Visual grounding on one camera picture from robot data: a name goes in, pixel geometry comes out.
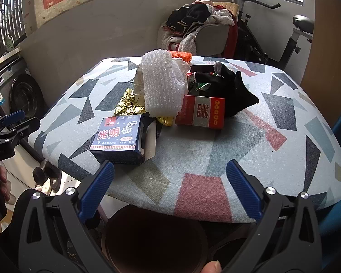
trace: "dark round container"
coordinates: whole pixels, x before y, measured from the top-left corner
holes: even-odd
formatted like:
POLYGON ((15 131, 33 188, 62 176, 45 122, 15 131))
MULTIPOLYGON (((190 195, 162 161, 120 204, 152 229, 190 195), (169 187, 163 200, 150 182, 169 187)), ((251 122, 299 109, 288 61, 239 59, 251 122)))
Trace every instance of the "dark round container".
POLYGON ((208 249, 199 222, 133 205, 109 219, 101 247, 119 273, 199 273, 208 249))

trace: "washing machine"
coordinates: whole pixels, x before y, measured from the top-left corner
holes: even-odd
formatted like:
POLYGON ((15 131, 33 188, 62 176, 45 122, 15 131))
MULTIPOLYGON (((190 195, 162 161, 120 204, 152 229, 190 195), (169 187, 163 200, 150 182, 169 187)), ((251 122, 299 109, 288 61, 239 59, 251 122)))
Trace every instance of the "washing machine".
POLYGON ((0 115, 23 110, 25 119, 42 119, 48 107, 19 51, 17 48, 0 58, 0 115))

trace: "gold foil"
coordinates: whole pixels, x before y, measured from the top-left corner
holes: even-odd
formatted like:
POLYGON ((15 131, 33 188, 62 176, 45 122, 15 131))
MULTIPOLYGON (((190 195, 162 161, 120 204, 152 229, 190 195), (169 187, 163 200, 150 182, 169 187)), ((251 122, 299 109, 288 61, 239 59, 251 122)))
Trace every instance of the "gold foil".
POLYGON ((127 116, 145 113, 145 108, 136 102, 134 91, 130 88, 125 93, 115 108, 114 116, 127 116))
POLYGON ((173 125, 173 116, 171 117, 160 116, 160 117, 157 117, 157 120, 165 126, 173 125))
MULTIPOLYGON (((134 90, 127 88, 121 100, 115 108, 114 116, 127 116, 145 113, 144 106, 138 102, 138 96, 134 94, 134 90)), ((165 126, 173 125, 173 117, 157 117, 158 121, 165 126)))

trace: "red box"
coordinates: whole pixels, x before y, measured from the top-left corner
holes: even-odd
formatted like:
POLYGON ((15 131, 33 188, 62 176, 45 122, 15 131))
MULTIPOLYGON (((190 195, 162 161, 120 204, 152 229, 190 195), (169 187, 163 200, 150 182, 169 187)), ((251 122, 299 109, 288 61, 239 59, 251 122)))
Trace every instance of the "red box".
POLYGON ((224 115, 225 99, 185 95, 176 124, 221 129, 224 127, 224 115))

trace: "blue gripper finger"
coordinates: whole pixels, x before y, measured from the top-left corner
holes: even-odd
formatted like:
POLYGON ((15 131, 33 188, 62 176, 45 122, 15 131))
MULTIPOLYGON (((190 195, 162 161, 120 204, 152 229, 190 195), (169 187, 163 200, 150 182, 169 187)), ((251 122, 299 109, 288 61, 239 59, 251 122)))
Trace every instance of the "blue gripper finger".
POLYGON ((78 217, 81 222, 84 223, 94 216, 97 207, 114 179, 114 173, 114 165, 107 162, 99 169, 99 173, 95 174, 96 177, 80 200, 78 217))
POLYGON ((248 217, 253 218, 258 222, 263 216, 261 199, 239 167, 233 160, 229 161, 226 166, 226 177, 248 217))
POLYGON ((9 126, 15 122, 19 122, 20 120, 23 120, 25 118, 25 113, 23 110, 17 111, 15 113, 12 113, 6 117, 3 118, 1 123, 3 126, 9 126))

